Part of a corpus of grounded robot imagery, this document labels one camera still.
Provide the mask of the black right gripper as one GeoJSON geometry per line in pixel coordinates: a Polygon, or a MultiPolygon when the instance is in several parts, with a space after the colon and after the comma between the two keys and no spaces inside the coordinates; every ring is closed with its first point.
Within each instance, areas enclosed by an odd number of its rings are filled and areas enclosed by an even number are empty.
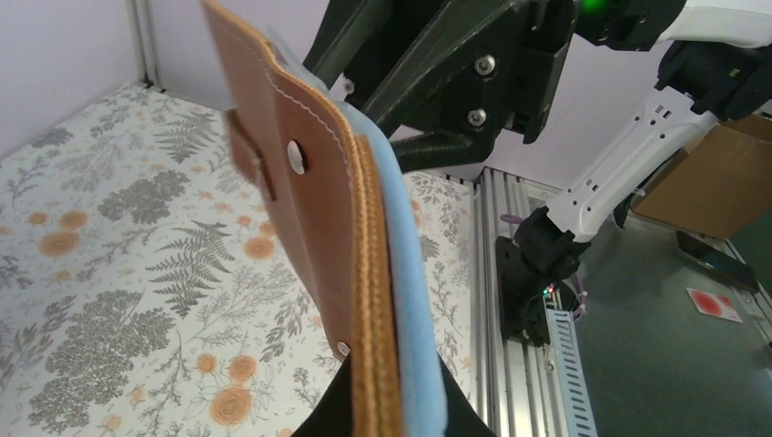
{"type": "Polygon", "coordinates": [[[349,102],[392,143],[402,172],[482,163],[503,132],[543,132],[574,31],[575,1],[392,1],[345,67],[349,102]]]}

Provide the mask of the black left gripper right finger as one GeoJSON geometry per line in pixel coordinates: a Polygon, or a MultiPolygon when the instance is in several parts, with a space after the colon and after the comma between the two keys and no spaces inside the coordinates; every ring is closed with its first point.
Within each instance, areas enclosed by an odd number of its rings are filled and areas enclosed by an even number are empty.
{"type": "Polygon", "coordinates": [[[495,437],[466,399],[462,389],[453,378],[443,360],[442,381],[446,392],[447,426],[445,437],[495,437]]]}

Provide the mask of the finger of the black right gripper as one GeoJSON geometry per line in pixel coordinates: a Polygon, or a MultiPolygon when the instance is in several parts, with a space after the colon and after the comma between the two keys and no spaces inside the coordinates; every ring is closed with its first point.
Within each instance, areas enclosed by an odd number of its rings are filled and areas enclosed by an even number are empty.
{"type": "Polygon", "coordinates": [[[330,0],[303,65],[332,88],[356,53],[391,17],[389,0],[330,0]]]}

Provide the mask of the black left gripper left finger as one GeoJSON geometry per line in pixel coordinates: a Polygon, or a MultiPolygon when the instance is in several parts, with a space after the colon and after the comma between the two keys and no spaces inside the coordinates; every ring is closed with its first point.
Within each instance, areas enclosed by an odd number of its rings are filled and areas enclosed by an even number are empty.
{"type": "Polygon", "coordinates": [[[351,365],[346,358],[319,403],[292,436],[351,437],[352,430],[351,365]]]}

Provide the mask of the brown leather card holder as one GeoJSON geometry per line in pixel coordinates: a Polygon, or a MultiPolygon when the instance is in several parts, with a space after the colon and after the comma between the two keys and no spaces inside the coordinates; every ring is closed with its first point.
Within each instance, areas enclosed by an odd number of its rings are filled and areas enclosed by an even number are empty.
{"type": "Polygon", "coordinates": [[[258,188],[341,364],[352,436],[443,436],[442,366],[411,200],[391,146],[274,33],[202,5],[235,167],[258,188]]]}

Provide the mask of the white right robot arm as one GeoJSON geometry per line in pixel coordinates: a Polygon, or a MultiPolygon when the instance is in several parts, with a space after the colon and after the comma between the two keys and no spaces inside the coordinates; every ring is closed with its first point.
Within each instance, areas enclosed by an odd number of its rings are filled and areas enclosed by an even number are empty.
{"type": "Polygon", "coordinates": [[[633,190],[682,146],[771,98],[768,1],[331,1],[303,64],[397,141],[405,171],[480,163],[510,130],[543,131],[574,36],[617,51],[660,43],[653,90],[561,194],[495,242],[505,339],[548,341],[544,293],[633,190]]]}

